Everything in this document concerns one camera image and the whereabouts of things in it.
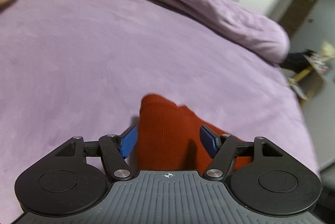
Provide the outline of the red knit cardigan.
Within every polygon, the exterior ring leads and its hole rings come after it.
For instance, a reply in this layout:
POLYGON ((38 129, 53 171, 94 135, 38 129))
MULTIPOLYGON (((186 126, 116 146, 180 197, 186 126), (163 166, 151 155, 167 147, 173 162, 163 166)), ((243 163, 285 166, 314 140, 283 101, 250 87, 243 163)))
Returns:
POLYGON ((203 121, 187 106, 157 94, 141 100, 136 164, 139 170, 198 171, 202 174, 212 159, 200 141, 200 127, 208 126, 216 134, 225 132, 203 121))

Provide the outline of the black clothing pile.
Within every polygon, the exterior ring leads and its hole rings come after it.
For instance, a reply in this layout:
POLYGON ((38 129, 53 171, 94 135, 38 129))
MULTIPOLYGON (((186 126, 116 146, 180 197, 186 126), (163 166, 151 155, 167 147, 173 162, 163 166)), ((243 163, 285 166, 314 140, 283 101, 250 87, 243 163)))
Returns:
POLYGON ((307 57, 315 54, 314 51, 306 49, 304 52, 289 53, 286 59, 279 65, 282 69, 290 70, 295 73, 300 73, 309 67, 307 57))

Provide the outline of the purple bed sheet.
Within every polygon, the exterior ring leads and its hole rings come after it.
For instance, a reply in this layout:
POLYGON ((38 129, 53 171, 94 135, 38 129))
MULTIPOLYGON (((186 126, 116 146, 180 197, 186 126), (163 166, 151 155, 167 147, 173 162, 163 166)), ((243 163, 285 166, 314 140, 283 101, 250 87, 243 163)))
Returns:
POLYGON ((318 172, 280 68, 244 47, 150 0, 16 0, 1 12, 1 223, 21 215, 25 169, 73 136, 122 133, 150 93, 318 172))

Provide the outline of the yellow side shelf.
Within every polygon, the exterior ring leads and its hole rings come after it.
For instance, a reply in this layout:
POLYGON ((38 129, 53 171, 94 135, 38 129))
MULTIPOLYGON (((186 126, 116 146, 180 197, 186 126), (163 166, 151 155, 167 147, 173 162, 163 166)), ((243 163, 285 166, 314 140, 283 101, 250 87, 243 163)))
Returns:
POLYGON ((320 57, 318 54, 304 57, 308 66, 293 77, 288 78, 289 85, 296 94, 301 108, 323 87, 325 75, 329 70, 326 58, 320 57))

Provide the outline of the flower bouquet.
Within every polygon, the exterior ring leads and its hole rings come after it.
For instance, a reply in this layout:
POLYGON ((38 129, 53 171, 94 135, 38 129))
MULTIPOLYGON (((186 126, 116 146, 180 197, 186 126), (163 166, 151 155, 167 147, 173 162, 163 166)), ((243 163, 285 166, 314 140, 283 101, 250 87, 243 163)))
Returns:
POLYGON ((307 56, 307 61, 316 70, 318 75, 324 75, 334 60, 334 45, 328 41, 323 42, 320 50, 307 56))

